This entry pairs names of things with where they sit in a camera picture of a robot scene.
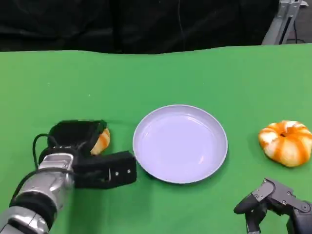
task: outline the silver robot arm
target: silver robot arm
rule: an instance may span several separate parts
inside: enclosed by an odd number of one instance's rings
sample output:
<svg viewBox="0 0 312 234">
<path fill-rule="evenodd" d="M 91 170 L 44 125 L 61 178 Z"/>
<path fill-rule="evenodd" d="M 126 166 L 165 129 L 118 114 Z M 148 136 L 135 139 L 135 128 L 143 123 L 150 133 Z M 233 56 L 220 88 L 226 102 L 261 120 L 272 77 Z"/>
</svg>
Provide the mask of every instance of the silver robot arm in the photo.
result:
<svg viewBox="0 0 312 234">
<path fill-rule="evenodd" d="M 40 169 L 72 171 L 72 154 L 45 156 Z M 63 172 L 40 172 L 25 181 L 10 207 L 0 214 L 0 234 L 47 234 L 73 188 L 73 176 Z"/>
</svg>

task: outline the black curtain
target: black curtain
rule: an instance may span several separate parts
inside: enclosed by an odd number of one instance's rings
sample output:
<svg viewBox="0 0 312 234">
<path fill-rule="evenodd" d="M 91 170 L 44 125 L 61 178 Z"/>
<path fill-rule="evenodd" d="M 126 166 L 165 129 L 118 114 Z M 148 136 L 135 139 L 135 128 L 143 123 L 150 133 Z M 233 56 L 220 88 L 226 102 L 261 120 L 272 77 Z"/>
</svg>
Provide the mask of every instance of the black curtain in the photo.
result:
<svg viewBox="0 0 312 234">
<path fill-rule="evenodd" d="M 261 44 L 279 0 L 2 0 L 0 51 L 158 54 Z"/>
</svg>

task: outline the round plate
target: round plate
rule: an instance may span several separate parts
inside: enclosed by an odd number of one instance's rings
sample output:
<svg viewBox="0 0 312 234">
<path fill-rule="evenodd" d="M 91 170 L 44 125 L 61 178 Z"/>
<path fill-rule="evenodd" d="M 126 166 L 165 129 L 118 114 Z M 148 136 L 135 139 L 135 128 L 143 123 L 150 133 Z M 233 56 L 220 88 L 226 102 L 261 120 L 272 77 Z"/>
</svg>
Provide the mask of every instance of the round plate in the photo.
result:
<svg viewBox="0 0 312 234">
<path fill-rule="evenodd" d="M 152 176 L 170 183 L 193 183 L 224 162 L 228 141 L 221 124 L 193 106 L 172 105 L 149 113 L 136 127 L 133 149 Z"/>
</svg>

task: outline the orange and white pumpkin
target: orange and white pumpkin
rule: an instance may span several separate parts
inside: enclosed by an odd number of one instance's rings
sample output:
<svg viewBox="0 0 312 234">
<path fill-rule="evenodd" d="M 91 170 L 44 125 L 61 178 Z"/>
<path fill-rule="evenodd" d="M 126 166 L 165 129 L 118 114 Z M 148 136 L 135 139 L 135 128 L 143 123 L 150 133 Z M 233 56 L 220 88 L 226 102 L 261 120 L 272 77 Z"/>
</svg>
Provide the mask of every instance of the orange and white pumpkin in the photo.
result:
<svg viewBox="0 0 312 234">
<path fill-rule="evenodd" d="M 287 167 L 296 167 L 309 161 L 312 134 L 297 121 L 271 123 L 259 133 L 259 142 L 265 154 Z"/>
<path fill-rule="evenodd" d="M 111 134 L 107 128 L 99 135 L 96 144 L 91 150 L 91 154 L 99 155 L 102 153 L 108 146 L 111 141 Z"/>
</svg>

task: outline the green tablecloth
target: green tablecloth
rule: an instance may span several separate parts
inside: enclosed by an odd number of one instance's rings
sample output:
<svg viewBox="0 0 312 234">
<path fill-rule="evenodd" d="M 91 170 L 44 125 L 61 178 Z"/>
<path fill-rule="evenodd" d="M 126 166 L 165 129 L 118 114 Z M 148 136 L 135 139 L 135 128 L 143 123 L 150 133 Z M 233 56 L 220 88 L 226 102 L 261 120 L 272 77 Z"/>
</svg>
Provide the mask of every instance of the green tablecloth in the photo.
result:
<svg viewBox="0 0 312 234">
<path fill-rule="evenodd" d="M 265 176 L 312 201 L 312 162 L 287 169 L 268 160 L 257 134 L 299 120 L 312 128 L 312 45 L 231 47 L 153 56 L 90 52 L 1 53 L 0 210 L 34 168 L 31 143 L 63 119 L 109 122 L 109 152 L 132 149 L 136 125 L 170 104 L 206 110 L 223 125 L 228 157 L 211 178 L 188 186 L 152 180 L 108 191 L 74 191 L 52 234 L 243 234 L 233 208 Z M 40 140 L 39 150 L 44 147 Z M 269 213 L 263 233 L 286 233 Z"/>
</svg>

